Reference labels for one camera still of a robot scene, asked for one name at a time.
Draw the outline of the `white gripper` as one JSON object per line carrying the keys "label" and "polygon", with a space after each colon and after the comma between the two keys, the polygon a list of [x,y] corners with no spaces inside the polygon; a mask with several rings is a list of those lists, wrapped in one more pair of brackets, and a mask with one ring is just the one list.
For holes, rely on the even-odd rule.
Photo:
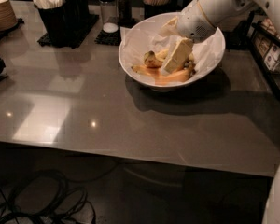
{"label": "white gripper", "polygon": [[193,42],[204,42],[216,32],[216,29],[207,19],[199,0],[192,0],[178,13],[177,17],[166,22],[159,31],[161,36],[180,35],[186,37],[170,46],[162,64],[161,73],[167,76],[181,70],[192,53]]}

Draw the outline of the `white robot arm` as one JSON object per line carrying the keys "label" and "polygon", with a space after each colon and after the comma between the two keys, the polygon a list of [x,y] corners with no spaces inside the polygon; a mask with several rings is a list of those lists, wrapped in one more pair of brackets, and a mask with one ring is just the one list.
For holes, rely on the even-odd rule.
{"label": "white robot arm", "polygon": [[192,0],[162,26],[160,35],[179,35],[201,43],[215,33],[223,20],[254,5],[265,12],[280,35],[280,0]]}

